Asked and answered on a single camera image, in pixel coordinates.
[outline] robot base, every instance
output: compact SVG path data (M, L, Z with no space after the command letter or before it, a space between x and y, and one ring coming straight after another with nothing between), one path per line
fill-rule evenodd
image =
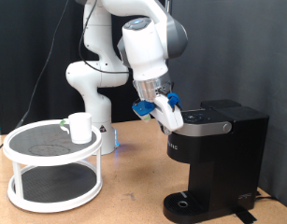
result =
M102 155L113 152L118 146L116 146L115 129L112 128L111 121L93 123L93 126L97 128L102 134Z

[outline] gray wall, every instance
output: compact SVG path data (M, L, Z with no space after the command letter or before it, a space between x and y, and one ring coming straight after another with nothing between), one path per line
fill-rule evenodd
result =
M287 1L174 0L189 45L169 61L184 109L231 99L270 116L259 187L287 205Z

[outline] black coffee maker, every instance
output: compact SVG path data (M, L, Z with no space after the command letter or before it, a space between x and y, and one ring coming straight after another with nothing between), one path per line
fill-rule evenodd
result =
M168 156L190 163L189 188L164 200L165 216L197 223L254 207L268 116L230 101L205 101L182 112L168 137Z

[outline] black cable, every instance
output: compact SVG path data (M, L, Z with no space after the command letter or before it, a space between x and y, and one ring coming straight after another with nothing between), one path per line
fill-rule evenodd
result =
M17 124L17 126L15 127L15 129L20 128L20 127L22 126L24 120L27 118L27 116L28 116L28 114L29 114L29 112L30 112L31 104L32 104L32 102L33 102L33 98L34 98L34 95L35 95L35 92L36 92L36 89L37 89L39 80L41 79L41 77L42 77L42 75L43 75L43 73L44 73L44 71L45 71L45 69L46 69L46 67L47 67L47 65L48 65L48 63L49 63L49 61L50 61L50 56L51 56L51 53L52 53L52 50L53 50L53 44L54 44L54 42L55 42L55 37L56 37L56 34L57 34L57 32L58 32L58 28L59 28L59 26L60 26L60 23L61 23L61 21L62 21L62 18L63 18L63 16L64 16L65 12L66 12L66 9L67 9L67 6L68 6L68 2L69 2L69 0L67 0L66 3L65 3L65 9L63 10L62 15L61 15L61 18L60 18L59 21L58 21L58 24L57 24L57 26L56 26L55 32L53 33L53 37L52 37L52 41L51 41L51 46L50 46L49 56L48 56L48 58L47 58L47 60L46 60L46 62L45 62L45 64L44 64L44 66L43 66L43 68L42 68L42 70L41 70L41 73L40 73L40 75L39 75L39 78L37 79L36 85L35 85L35 87L34 87L34 89L33 89L33 93L32 93L32 96L31 96L31 100L30 100L30 103L29 103L28 110L27 110L27 112L24 114L24 116L22 117L22 119L20 120L20 122Z
M94 3L94 5L93 5L93 9L91 9L91 12L90 12L90 14L89 14L89 16L88 16L88 18L87 18L87 21L86 21L86 23L85 23L85 25L84 25L84 28L83 28L83 32L82 32L81 37L80 37L80 40L79 40L79 57L80 57L89 67L91 67L92 69L94 69L94 70L96 70L96 71L98 71L98 72L110 73L110 74L125 74L125 73L126 73L126 74L129 74L129 72L106 72L106 71L99 70L99 69L97 69L97 68L91 66L90 64L88 64L88 63L86 62L86 60L84 60L83 56L81 55L81 52L80 52L81 43L82 43L82 40L83 40L83 38L84 38L86 29L87 29L87 25L88 25L88 22L89 22L89 18L90 18L91 15L93 14L93 11L94 11L94 9L95 9L96 3L97 3L97 0L95 0L95 3Z
M277 198L275 198L275 197L272 197L272 196L268 196L268 197L257 197L257 198L255 198L255 201L257 202L257 201L259 201L259 200L263 200L263 199L270 199L270 200L278 200Z

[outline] round tray stand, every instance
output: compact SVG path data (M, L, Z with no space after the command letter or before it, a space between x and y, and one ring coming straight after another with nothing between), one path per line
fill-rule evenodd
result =
M30 156L21 154L13 150L9 146L10 141L19 133L22 133L26 130L39 126L45 126L51 124L59 125L60 122L61 120L57 119L57 120L47 120L47 121L31 123L12 131L9 135L7 135L7 137L4 140L3 151L4 154L10 160L12 160L13 171L14 171L14 176L12 176L8 184L7 194L8 198L12 201L12 203L20 207L21 209L38 213L54 213L73 209L93 199L99 193L99 191L103 186L102 164L101 164L102 138L101 133L94 126L92 126L92 129L93 133L95 133L96 135L96 140L88 147L70 154L64 154L61 156L48 156L48 157ZM92 156L94 153L96 153L96 167L93 164L84 161L84 159ZM96 183L89 191L85 192L82 195L79 195L76 198L69 199L67 201L60 201L53 203L38 203L38 202L27 201L24 199L23 187L22 187L23 174L35 169L36 167L60 166L60 165L67 165L70 163L87 167L87 170L89 168L92 172L96 174ZM26 164L27 166L21 169L21 164Z

